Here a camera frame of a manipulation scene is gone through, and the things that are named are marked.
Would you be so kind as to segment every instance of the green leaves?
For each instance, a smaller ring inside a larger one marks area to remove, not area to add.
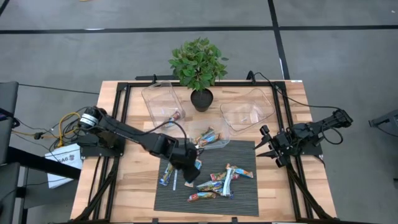
[[[173,75],[188,88],[202,91],[227,74],[226,66],[219,63],[218,59],[227,61],[228,58],[221,58],[221,51],[210,44],[207,38],[185,42],[180,48],[174,49],[172,55],[169,64]]]

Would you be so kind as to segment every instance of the wooden tabletop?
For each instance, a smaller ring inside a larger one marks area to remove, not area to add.
[[[106,81],[102,83],[101,92],[99,93],[98,104],[100,108],[104,108],[108,114],[112,113],[114,96],[116,94],[116,81]],[[304,85],[302,82],[286,81],[287,94],[302,103],[307,103]],[[214,101],[209,110],[201,113],[197,112],[190,102],[191,90],[185,87],[175,87],[174,90],[186,112],[185,121],[194,121],[203,118],[221,117],[220,104],[233,100],[237,96],[249,93],[253,88],[261,89],[272,100],[271,87],[228,87],[218,86],[211,87],[210,90],[214,94]],[[146,104],[141,96],[143,88],[134,87],[129,100],[126,123],[135,128],[148,130],[153,128]],[[120,100],[118,119],[120,119],[122,103],[124,95]],[[283,99],[279,95],[279,102],[284,119],[284,125],[287,127],[287,118]],[[290,101],[290,108],[294,123],[306,123],[312,120],[310,109],[306,106],[299,105]],[[276,114],[267,118],[266,122],[270,129],[271,136],[275,135],[279,128]],[[258,144],[261,141],[259,126],[232,137],[235,140],[255,141]],[[267,146],[263,146],[256,150],[256,154],[268,151]],[[335,208],[331,197],[328,180],[323,164],[313,156],[302,156],[303,168],[309,191],[315,197],[317,202],[331,216],[335,216]],[[71,218],[79,216],[83,209],[87,206],[88,195],[90,192],[91,182],[95,170],[97,158],[89,158],[84,160],[83,169],[81,171],[78,189],[73,204]],[[285,167],[278,168],[275,160],[268,157],[257,157],[257,186],[259,196],[259,217],[238,216],[240,222],[272,222],[272,221],[293,221],[294,211],[292,199],[290,195],[289,183]],[[98,168],[96,184],[98,186],[101,165]],[[159,171],[159,159],[151,156],[143,150],[143,148],[131,141],[127,141],[124,155],[119,164],[119,172],[114,195],[111,222],[151,222],[153,218],[158,218],[160,222],[230,222],[231,215],[213,215],[201,213],[179,213],[179,212],[160,212],[154,211],[155,192],[157,186],[157,175]],[[297,189],[300,202],[302,217],[305,216],[305,207],[302,194]],[[106,208],[106,200],[103,198],[101,204],[101,212],[99,217],[104,217]]]

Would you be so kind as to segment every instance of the clear plastic container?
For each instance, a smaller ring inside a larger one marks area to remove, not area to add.
[[[258,88],[221,105],[221,113],[231,135],[239,135],[275,113],[265,94]]]
[[[221,133],[222,138],[216,142],[205,145],[205,149],[217,149],[226,146],[229,143],[228,125],[223,118],[210,118],[198,121],[189,121],[185,123],[185,129],[189,135],[190,141],[195,143],[195,139],[202,133],[212,127],[216,134]]]
[[[154,127],[168,121],[169,118],[177,112],[180,113],[180,117],[176,122],[183,126],[185,111],[170,82],[164,81],[148,86],[142,90],[141,95],[147,105]],[[159,131],[164,133],[165,130],[171,131],[175,128],[178,129],[174,124],[166,124],[163,128],[159,129]]]

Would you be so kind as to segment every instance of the potted plant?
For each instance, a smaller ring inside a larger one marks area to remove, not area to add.
[[[193,89],[191,102],[196,110],[206,111],[213,102],[213,94],[207,88],[215,84],[216,78],[222,79],[227,74],[226,65],[219,63],[218,59],[228,58],[221,57],[221,51],[207,38],[185,42],[172,53],[173,59],[169,63],[174,69],[173,74],[181,85]]]

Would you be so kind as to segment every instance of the black mat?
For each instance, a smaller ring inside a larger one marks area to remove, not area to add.
[[[254,178],[240,177],[231,182],[234,199],[217,196],[215,199],[201,198],[194,202],[187,202],[191,194],[197,193],[196,188],[184,186],[185,180],[182,171],[178,171],[176,189],[173,191],[174,172],[169,184],[159,184],[168,161],[161,160],[159,178],[156,189],[155,207],[157,211],[210,213],[222,215],[250,215],[259,216],[257,196],[256,155],[253,150],[254,142],[230,141],[222,149],[205,150],[200,155],[202,167],[201,174],[194,181],[194,186],[211,180],[210,174],[223,172],[227,163],[238,166],[247,171],[252,171]]]

